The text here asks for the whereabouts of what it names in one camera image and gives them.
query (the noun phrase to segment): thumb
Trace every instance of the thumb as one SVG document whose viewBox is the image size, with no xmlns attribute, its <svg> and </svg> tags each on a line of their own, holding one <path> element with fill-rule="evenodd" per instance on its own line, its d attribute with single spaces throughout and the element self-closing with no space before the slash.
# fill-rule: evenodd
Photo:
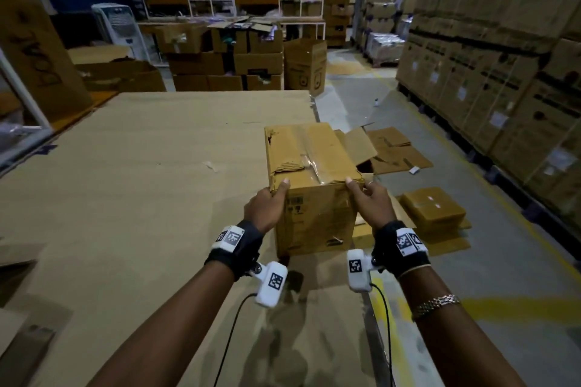
<svg viewBox="0 0 581 387">
<path fill-rule="evenodd" d="M 367 198 L 367 196 L 365 196 L 365 193 L 363 193 L 363 191 L 359 188 L 359 184 L 357 184 L 353 179 L 351 179 L 350 177 L 345 178 L 345 183 L 347 184 L 347 188 L 351 190 L 351 193 L 353 193 L 355 202 L 359 203 L 362 202 L 362 200 L 364 200 L 365 198 Z"/>
<path fill-rule="evenodd" d="M 272 199 L 276 199 L 277 201 L 284 202 L 285 196 L 287 195 L 287 191 L 290 187 L 291 187 L 290 179 L 285 178 L 278 186 L 278 190 Z"/>
</svg>

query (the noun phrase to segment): concrete floor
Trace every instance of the concrete floor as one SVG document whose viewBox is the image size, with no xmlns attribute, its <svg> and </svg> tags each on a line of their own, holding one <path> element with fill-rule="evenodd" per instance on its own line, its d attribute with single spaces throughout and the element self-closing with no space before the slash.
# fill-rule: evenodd
<svg viewBox="0 0 581 387">
<path fill-rule="evenodd" d="M 379 177 L 394 194 L 440 186 L 466 208 L 470 248 L 432 258 L 484 332 L 527 385 L 581 385 L 581 274 L 573 259 L 519 208 L 482 178 L 443 130 L 395 90 L 396 69 L 372 69 L 360 53 L 330 50 L 325 92 L 316 98 L 320 120 L 343 131 L 369 123 L 403 132 L 434 167 Z M 162 70 L 168 90 L 171 75 Z M 403 294 L 387 273 L 376 274 L 389 299 L 393 366 L 398 387 L 441 386 Z M 386 344 L 385 315 L 374 311 Z"/>
</svg>

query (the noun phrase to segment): hand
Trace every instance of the hand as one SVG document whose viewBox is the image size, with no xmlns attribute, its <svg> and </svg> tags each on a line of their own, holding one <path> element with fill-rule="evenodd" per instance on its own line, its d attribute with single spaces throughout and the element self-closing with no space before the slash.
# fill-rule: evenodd
<svg viewBox="0 0 581 387">
<path fill-rule="evenodd" d="M 389 222 L 397 220 L 393 210 L 392 200 L 388 190 L 377 182 L 365 184 L 365 192 L 361 191 L 359 185 L 350 177 L 345 179 L 345 183 L 355 198 L 359 214 L 376 231 L 385 227 Z"/>
<path fill-rule="evenodd" d="M 285 197 L 291 182 L 285 179 L 278 186 L 274 196 L 270 195 L 268 187 L 260 190 L 250 202 L 244 206 L 244 220 L 252 222 L 263 235 L 274 228 L 285 209 Z"/>
</svg>

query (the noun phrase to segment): black cable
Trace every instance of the black cable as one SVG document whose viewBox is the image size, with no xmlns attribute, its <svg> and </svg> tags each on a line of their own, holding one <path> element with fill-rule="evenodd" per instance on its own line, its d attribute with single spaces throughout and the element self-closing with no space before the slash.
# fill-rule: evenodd
<svg viewBox="0 0 581 387">
<path fill-rule="evenodd" d="M 375 288 L 379 291 L 381 298 L 383 299 L 383 305 L 385 306 L 385 318 L 388 320 L 388 354 L 389 354 L 389 387 L 393 387 L 395 384 L 393 383 L 393 360 L 392 360 L 392 331 L 389 327 L 389 310 L 388 304 L 385 301 L 385 297 L 383 296 L 383 292 L 381 289 L 377 287 L 376 284 L 371 284 L 372 288 Z"/>
<path fill-rule="evenodd" d="M 216 380 L 214 381 L 214 387 L 216 387 L 216 384 L 218 383 L 218 378 L 220 377 L 220 373 L 222 372 L 222 366 L 224 365 L 224 360 L 226 359 L 226 353 L 228 352 L 228 346 L 230 345 L 230 340 L 232 339 L 232 333 L 234 332 L 234 326 L 236 326 L 236 320 L 238 319 L 238 314 L 240 313 L 240 310 L 242 309 L 242 305 L 250 297 L 256 297 L 257 295 L 258 294 L 255 292 L 253 294 L 248 294 L 246 297 L 244 297 L 244 299 L 242 300 L 242 303 L 240 303 L 240 306 L 238 306 L 238 311 L 236 312 L 236 317 L 234 317 L 234 322 L 232 323 L 232 329 L 230 330 L 230 336 L 228 337 L 228 342 L 226 343 L 226 348 L 224 349 L 224 356 L 222 356 L 222 362 L 220 363 L 220 368 L 218 369 L 218 374 L 216 375 Z"/>
</svg>

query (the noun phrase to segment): white label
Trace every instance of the white label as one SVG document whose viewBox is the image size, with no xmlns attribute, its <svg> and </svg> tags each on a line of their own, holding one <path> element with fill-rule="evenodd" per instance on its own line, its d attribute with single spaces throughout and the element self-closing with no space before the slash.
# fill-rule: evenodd
<svg viewBox="0 0 581 387">
<path fill-rule="evenodd" d="M 224 251 L 234 252 L 236 245 L 244 235 L 244 229 L 234 225 L 224 227 L 216 242 L 212 245 L 212 249 L 221 248 Z"/>
<path fill-rule="evenodd" d="M 460 86 L 460 88 L 458 89 L 458 93 L 456 94 L 456 96 L 458 97 L 458 99 L 460 101 L 464 101 L 464 99 L 466 98 L 466 88 L 464 86 Z"/>
<path fill-rule="evenodd" d="M 561 147 L 553 149 L 547 156 L 547 162 L 560 171 L 566 171 L 577 161 L 577 158 Z"/>
<path fill-rule="evenodd" d="M 413 229 L 400 228 L 396 231 L 397 249 L 400 250 L 403 257 L 410 256 L 417 252 L 428 252 L 426 246 L 419 239 Z"/>
<path fill-rule="evenodd" d="M 504 113 L 494 112 L 492 118 L 490 118 L 490 124 L 496 128 L 503 128 L 504 123 L 507 121 L 508 117 Z"/>
</svg>

